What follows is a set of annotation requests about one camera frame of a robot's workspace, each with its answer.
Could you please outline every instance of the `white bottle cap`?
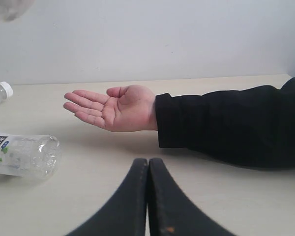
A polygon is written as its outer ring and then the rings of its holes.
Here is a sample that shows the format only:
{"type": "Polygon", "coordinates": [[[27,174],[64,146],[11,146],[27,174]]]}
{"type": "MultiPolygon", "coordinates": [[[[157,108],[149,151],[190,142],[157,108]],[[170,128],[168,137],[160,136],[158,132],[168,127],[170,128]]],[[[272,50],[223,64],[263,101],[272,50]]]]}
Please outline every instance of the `white bottle cap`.
{"type": "Polygon", "coordinates": [[[10,84],[8,84],[7,82],[1,82],[0,85],[2,86],[2,88],[4,89],[4,91],[6,92],[6,99],[12,97],[12,95],[13,95],[13,89],[10,86],[10,84]]]}

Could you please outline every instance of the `black sleeve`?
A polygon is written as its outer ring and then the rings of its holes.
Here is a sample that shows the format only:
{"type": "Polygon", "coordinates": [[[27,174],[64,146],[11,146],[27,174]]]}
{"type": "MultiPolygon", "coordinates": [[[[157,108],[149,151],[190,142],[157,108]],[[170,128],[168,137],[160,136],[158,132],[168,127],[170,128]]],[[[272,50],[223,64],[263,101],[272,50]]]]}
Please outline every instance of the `black sleeve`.
{"type": "Polygon", "coordinates": [[[161,148],[189,148],[251,167],[295,166],[295,78],[281,89],[156,97],[161,148]]]}

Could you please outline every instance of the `open palm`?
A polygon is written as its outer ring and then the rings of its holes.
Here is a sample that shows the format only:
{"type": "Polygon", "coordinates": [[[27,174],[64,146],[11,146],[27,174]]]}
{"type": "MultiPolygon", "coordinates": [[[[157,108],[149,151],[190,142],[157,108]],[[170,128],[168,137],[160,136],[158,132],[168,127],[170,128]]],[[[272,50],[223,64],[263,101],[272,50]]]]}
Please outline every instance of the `open palm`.
{"type": "Polygon", "coordinates": [[[131,85],[110,88],[107,95],[75,90],[64,96],[64,108],[77,118],[113,132],[157,130],[155,94],[146,87],[131,85]]]}

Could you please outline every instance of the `finger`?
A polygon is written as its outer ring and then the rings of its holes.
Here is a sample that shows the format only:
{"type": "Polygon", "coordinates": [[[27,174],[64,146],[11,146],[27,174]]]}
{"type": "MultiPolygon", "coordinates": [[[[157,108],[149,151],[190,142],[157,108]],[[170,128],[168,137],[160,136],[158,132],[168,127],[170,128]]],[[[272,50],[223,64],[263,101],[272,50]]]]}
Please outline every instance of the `finger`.
{"type": "Polygon", "coordinates": [[[76,112],[84,112],[86,114],[89,114],[89,115],[92,115],[92,116],[95,116],[95,117],[101,117],[102,116],[102,112],[101,111],[98,111],[98,110],[93,110],[93,109],[89,109],[89,108],[85,108],[85,107],[81,107],[81,106],[78,106],[74,103],[71,103],[71,102],[66,102],[63,107],[65,109],[67,109],[68,111],[71,111],[73,113],[76,113],[76,112]]]}
{"type": "Polygon", "coordinates": [[[105,121],[102,117],[95,117],[84,112],[77,112],[75,116],[79,118],[81,121],[105,129],[105,121]]]}
{"type": "Polygon", "coordinates": [[[99,102],[92,102],[84,97],[81,97],[75,93],[66,93],[64,98],[70,100],[71,102],[74,102],[76,104],[78,104],[81,107],[86,107],[86,108],[90,108],[90,109],[94,109],[94,110],[99,110],[102,111],[104,105],[99,103],[99,102]]]}
{"type": "Polygon", "coordinates": [[[129,86],[109,88],[107,89],[107,95],[110,97],[121,97],[127,92],[128,88],[129,86]]]}
{"type": "Polygon", "coordinates": [[[81,97],[84,97],[90,101],[99,102],[101,104],[105,104],[109,99],[109,96],[107,95],[86,90],[74,90],[73,93],[81,97]]]}

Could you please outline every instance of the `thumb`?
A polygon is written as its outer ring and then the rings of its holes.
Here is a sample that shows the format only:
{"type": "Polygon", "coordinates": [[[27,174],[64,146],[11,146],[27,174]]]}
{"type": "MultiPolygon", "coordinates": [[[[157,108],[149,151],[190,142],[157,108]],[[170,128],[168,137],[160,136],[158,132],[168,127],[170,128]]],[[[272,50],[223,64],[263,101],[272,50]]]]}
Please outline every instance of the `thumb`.
{"type": "Polygon", "coordinates": [[[110,97],[122,97],[127,92],[129,86],[115,87],[107,89],[107,95],[110,97]]]}

